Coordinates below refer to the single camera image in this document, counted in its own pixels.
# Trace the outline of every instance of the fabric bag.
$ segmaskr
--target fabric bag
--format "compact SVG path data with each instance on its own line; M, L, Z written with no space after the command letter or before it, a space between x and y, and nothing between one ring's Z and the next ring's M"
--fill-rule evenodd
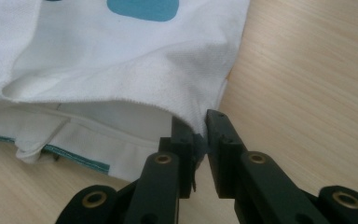
M133 180L172 116L205 134L249 0L145 2L0 0L0 140L19 159Z

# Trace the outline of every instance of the teal print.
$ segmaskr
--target teal print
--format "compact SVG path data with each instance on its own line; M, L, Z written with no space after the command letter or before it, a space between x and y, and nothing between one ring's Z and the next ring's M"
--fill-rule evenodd
M145 21L169 21L176 15L179 0L107 0L107 6L122 16Z

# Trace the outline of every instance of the light wood surface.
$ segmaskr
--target light wood surface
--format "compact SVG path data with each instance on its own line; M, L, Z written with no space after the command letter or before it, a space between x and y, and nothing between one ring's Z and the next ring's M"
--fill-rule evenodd
M253 0L220 110L300 188L358 191L358 1ZM0 223L54 223L79 190L127 184L65 159L27 165L15 151L0 143ZM238 223L207 160L197 180L179 223Z

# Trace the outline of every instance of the screw hole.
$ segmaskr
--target screw hole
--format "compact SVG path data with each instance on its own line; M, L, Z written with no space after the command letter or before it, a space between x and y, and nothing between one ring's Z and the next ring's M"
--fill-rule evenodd
M148 213L143 215L141 218L141 224L156 224L158 217L153 213Z
M106 199L107 199L107 195L105 192L93 191L83 198L82 204L87 208L94 208L103 204L106 201Z
M254 163L259 163L259 164L262 164L262 163L266 162L266 158L263 155L260 155L260 154L251 154L249 156L249 160L254 162Z
M313 224L312 219L304 214L297 214L296 222L298 224Z
M155 158L155 162L160 164L170 163L171 160L172 158L168 155L159 155Z
M350 209L358 209L358 200L348 193L336 191L333 193L333 199L342 206Z

